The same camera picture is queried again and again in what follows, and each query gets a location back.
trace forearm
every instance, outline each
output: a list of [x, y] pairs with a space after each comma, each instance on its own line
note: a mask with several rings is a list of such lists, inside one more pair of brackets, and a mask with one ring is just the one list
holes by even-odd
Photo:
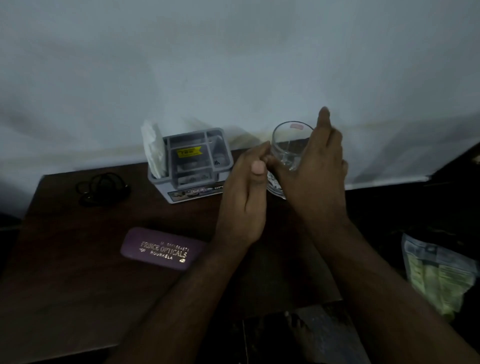
[[370, 357], [378, 363], [478, 363], [479, 356], [344, 223], [327, 236], [310, 225]]
[[246, 248], [213, 241], [108, 361], [193, 363], [208, 322]]

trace yellow sticker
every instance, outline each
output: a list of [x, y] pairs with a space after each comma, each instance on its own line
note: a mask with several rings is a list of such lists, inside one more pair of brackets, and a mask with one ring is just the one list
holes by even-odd
[[203, 154], [200, 151], [201, 147], [202, 146], [194, 146], [192, 148], [177, 149], [177, 155], [179, 156], [179, 158], [199, 156], [199, 155]]

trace wooden table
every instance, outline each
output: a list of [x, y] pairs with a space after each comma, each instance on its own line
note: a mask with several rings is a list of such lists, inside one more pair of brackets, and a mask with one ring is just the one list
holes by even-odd
[[[75, 184], [107, 171], [122, 176], [132, 194], [114, 206], [80, 206]], [[264, 233], [219, 305], [228, 319], [341, 299], [287, 202], [267, 199]], [[128, 229], [209, 241], [220, 200], [170, 205], [148, 181], [146, 163], [45, 176], [0, 281], [0, 363], [117, 345], [181, 274], [121, 256]]]

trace hand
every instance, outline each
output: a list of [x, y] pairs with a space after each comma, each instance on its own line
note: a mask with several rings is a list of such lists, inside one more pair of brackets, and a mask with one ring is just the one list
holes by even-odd
[[248, 248], [262, 235], [266, 218], [267, 168], [260, 158], [270, 142], [247, 150], [223, 186], [214, 240]]
[[330, 229], [347, 218], [342, 133], [332, 128], [330, 111], [323, 107], [303, 151], [300, 165], [289, 170], [272, 155], [264, 157], [285, 197], [307, 224]]

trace coiled black cord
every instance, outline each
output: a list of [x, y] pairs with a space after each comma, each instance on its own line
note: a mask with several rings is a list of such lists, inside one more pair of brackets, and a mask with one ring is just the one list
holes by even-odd
[[98, 174], [87, 181], [78, 182], [75, 190], [80, 194], [79, 204], [86, 207], [108, 206], [126, 198], [131, 188], [117, 174]]

